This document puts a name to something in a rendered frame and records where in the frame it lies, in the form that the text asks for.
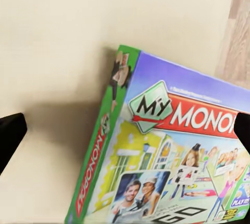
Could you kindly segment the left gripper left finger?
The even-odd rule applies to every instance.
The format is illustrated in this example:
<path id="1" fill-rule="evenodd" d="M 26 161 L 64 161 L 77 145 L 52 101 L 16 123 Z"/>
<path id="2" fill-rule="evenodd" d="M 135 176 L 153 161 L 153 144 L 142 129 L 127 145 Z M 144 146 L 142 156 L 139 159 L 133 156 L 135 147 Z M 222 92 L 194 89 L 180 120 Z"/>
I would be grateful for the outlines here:
<path id="1" fill-rule="evenodd" d="M 0 118 L 0 175 L 27 132 L 23 113 Z"/>

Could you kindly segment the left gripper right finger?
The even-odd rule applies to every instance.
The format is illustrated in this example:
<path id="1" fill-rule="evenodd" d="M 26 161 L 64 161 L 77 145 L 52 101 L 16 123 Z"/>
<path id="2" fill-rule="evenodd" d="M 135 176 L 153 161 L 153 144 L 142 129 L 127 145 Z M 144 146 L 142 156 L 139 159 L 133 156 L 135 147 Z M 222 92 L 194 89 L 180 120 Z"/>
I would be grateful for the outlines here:
<path id="1" fill-rule="evenodd" d="M 250 154 L 250 114 L 238 113 L 233 130 Z"/>

